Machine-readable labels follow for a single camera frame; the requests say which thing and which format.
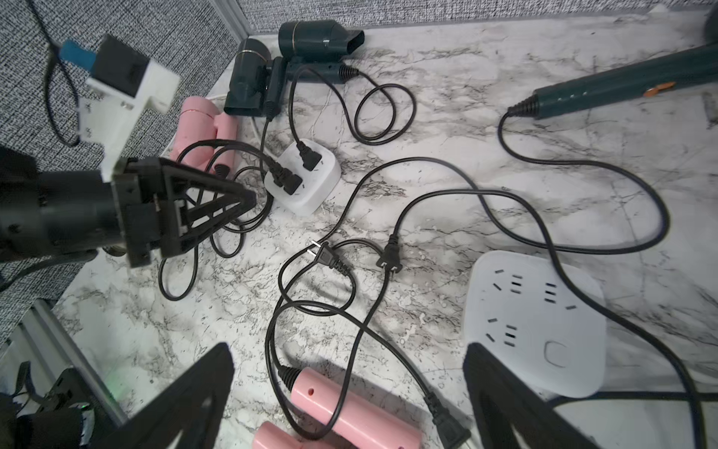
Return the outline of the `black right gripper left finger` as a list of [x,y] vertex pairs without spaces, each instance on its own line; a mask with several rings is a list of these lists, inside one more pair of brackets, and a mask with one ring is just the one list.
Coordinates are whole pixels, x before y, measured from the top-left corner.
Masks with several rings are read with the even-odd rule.
[[212,448],[235,373],[225,342],[207,351],[148,406],[93,448]]

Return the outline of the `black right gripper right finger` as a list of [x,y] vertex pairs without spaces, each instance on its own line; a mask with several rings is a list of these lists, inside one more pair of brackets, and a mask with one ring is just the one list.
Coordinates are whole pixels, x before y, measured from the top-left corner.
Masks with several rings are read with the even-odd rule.
[[467,347],[463,363],[470,403],[485,448],[595,448],[482,344]]

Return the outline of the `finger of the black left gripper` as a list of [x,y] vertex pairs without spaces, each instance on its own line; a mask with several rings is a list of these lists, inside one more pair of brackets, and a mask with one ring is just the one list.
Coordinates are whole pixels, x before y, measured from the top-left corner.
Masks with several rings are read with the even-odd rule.
[[222,195],[229,204],[239,204],[251,210],[256,204],[256,193],[247,190],[240,183],[217,178],[202,170],[187,167],[169,159],[162,159],[166,198],[169,201],[182,199],[189,189],[209,191]]
[[185,254],[202,241],[214,234],[232,220],[248,210],[239,204],[229,204],[221,196],[199,206],[188,207],[187,202],[179,208],[181,235],[179,235],[179,253]]

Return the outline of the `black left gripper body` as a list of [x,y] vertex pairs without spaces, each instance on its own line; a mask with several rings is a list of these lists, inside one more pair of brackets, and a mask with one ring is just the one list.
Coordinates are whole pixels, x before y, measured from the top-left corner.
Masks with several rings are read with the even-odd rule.
[[158,250],[167,259],[185,253],[181,241],[181,174],[184,166],[161,158],[122,158],[111,174],[111,188],[126,259],[130,267],[151,263]]

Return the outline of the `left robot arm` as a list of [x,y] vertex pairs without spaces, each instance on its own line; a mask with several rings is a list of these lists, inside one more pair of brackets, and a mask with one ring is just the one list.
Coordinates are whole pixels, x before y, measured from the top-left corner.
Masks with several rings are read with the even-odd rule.
[[180,256],[256,205],[239,183],[164,158],[122,159],[97,170],[41,172],[34,157],[1,150],[1,260],[37,264],[5,281],[94,259],[121,246],[132,268]]

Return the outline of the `pink hair dryer left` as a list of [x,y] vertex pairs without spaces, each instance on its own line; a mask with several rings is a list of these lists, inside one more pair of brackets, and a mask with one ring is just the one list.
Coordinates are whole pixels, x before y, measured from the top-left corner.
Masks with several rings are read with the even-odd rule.
[[[237,131],[237,118],[221,112],[205,97],[187,97],[181,106],[177,133],[169,158],[178,161],[183,150],[200,140],[236,140]],[[192,168],[205,169],[217,150],[219,149],[208,146],[197,147],[183,158],[182,163]],[[226,179],[234,168],[235,153],[227,152],[213,163],[211,173]]]

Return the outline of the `right white power strip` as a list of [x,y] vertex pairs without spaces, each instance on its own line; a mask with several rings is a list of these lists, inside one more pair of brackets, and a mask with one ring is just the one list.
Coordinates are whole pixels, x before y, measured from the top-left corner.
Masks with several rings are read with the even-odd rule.
[[480,343],[531,387],[569,398],[603,385],[607,323],[576,297],[551,261],[505,251],[474,264],[463,319],[465,344]]

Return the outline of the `white power strip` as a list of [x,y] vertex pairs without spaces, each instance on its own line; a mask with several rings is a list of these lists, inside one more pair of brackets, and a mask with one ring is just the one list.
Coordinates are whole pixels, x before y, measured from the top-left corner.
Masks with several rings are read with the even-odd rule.
[[463,319],[465,344],[480,343],[531,387],[569,398],[603,385],[607,323],[576,297],[551,261],[505,251],[474,264]]
[[330,196],[341,176],[340,163],[334,153],[311,140],[305,140],[305,143],[322,157],[313,170],[303,167],[303,160],[295,143],[290,144],[278,159],[283,167],[302,179],[301,185],[293,194],[289,195],[282,187],[276,185],[271,173],[267,172],[264,177],[267,192],[280,205],[299,216],[312,215]]

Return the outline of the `dark green hair dryer left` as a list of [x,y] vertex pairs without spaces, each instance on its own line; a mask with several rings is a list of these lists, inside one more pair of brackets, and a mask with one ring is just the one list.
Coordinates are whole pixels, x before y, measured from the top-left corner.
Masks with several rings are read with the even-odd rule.
[[263,42],[244,39],[236,54],[224,113],[273,120],[282,110],[286,72],[282,56],[272,58]]

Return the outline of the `dark green hair dryer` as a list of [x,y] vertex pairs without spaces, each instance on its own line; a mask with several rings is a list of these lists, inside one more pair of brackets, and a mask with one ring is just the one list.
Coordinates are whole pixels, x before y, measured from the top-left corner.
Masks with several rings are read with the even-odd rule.
[[309,67],[332,84],[344,84],[360,75],[344,59],[365,43],[363,30],[345,29],[334,20],[285,22],[278,38],[289,82],[321,82],[312,72],[300,71],[301,67]]
[[236,54],[224,113],[273,120],[282,110],[286,72],[282,56],[272,58],[263,42],[244,39]]

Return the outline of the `left white power strip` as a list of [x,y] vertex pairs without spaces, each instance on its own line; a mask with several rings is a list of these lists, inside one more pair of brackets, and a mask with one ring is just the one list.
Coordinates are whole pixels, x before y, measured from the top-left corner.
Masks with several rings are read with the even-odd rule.
[[330,196],[341,176],[340,163],[334,153],[311,140],[305,140],[305,143],[322,157],[313,170],[303,167],[303,160],[295,143],[290,144],[278,159],[283,167],[302,179],[301,185],[293,194],[289,195],[282,187],[276,185],[271,173],[267,172],[264,177],[267,192],[280,205],[299,216],[312,215]]

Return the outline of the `pink folded hair dryer front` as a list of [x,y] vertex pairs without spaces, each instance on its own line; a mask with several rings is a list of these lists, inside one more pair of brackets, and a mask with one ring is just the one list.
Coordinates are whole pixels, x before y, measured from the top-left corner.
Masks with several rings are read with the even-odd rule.
[[[291,402],[326,424],[340,399],[341,387],[311,368],[282,367],[280,379],[291,391]],[[422,432],[384,409],[348,392],[333,431],[357,448],[418,449]],[[301,443],[270,422],[258,428],[254,448],[328,448],[323,441]]]

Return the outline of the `dark green hair dryer back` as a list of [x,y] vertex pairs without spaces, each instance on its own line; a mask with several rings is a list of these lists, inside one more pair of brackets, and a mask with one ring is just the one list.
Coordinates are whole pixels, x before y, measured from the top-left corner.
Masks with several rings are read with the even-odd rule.
[[345,29],[334,20],[285,22],[278,38],[289,82],[321,82],[312,72],[300,71],[301,67],[309,67],[332,84],[344,84],[360,75],[344,59],[365,43],[363,30]]

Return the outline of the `green hair dryer orange nozzle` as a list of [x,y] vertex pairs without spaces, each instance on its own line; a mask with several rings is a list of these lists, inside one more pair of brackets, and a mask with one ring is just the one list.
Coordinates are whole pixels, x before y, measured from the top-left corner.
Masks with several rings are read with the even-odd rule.
[[703,27],[705,44],[633,65],[537,89],[508,117],[545,119],[717,81],[717,7]]

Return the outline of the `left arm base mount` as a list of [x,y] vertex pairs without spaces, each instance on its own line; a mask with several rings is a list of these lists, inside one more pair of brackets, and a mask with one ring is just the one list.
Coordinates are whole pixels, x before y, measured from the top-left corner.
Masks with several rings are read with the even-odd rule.
[[15,389],[1,394],[3,448],[89,448],[117,428],[75,368],[64,370],[41,395],[33,383],[31,363],[24,361]]

